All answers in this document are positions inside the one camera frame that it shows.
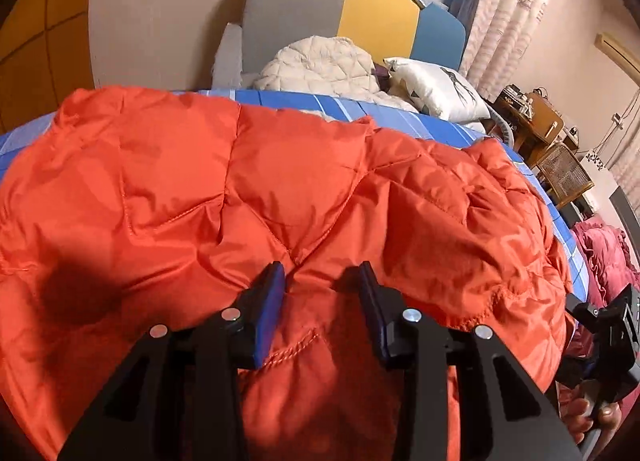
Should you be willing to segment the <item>person's right hand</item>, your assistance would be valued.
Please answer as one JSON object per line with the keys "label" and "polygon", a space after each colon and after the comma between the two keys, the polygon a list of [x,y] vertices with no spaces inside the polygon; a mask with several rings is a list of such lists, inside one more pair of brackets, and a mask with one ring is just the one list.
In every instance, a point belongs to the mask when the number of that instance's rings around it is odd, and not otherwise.
{"label": "person's right hand", "polygon": [[[586,434],[593,429],[594,420],[591,418],[591,414],[592,404],[580,395],[580,389],[574,389],[569,396],[560,398],[560,418],[576,444],[580,444]],[[594,455],[611,441],[620,428],[620,423],[622,423],[620,405],[611,403],[603,406],[599,411],[597,421],[601,435],[597,446],[593,449]]]}

